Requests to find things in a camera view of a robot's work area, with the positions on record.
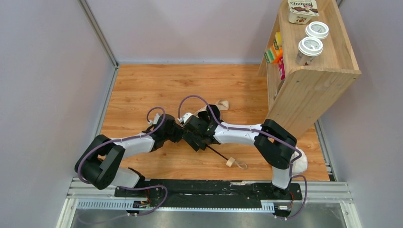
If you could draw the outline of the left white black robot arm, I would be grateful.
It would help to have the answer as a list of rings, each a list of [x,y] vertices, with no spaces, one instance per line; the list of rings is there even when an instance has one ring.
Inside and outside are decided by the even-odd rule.
[[[80,180],[98,190],[108,186],[134,188],[144,176],[134,169],[122,168],[121,161],[140,153],[153,152],[166,141],[182,139],[184,130],[171,115],[156,115],[152,125],[141,133],[125,138],[96,136],[75,164]]]

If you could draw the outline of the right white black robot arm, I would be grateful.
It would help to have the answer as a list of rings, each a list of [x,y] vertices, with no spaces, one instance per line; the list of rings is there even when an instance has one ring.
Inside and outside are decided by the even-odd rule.
[[[272,189],[281,193],[289,190],[297,139],[275,121],[266,119],[262,124],[235,125],[190,115],[179,122],[185,129],[184,140],[196,151],[205,150],[211,144],[254,146],[272,166]]]

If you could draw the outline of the black and beige folding umbrella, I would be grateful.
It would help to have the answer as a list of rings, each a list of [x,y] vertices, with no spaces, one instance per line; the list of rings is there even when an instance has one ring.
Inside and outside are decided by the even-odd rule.
[[[218,100],[214,105],[217,106],[218,110],[228,110],[230,105],[229,105],[229,101],[225,100],[225,99],[221,99]],[[201,109],[199,109],[198,111],[196,111],[195,113],[193,113],[193,115],[197,116],[197,114],[201,113],[202,111],[207,111],[207,106],[202,107]],[[230,157],[229,159],[226,158],[225,156],[223,156],[221,153],[219,153],[218,151],[216,151],[213,148],[210,148],[211,150],[213,150],[216,154],[218,154],[219,156],[221,156],[222,158],[224,158],[226,160],[226,165],[228,167],[233,167],[233,166],[238,166],[240,169],[242,170],[246,170],[248,168],[247,164],[244,162],[239,162],[237,161],[235,158]]]

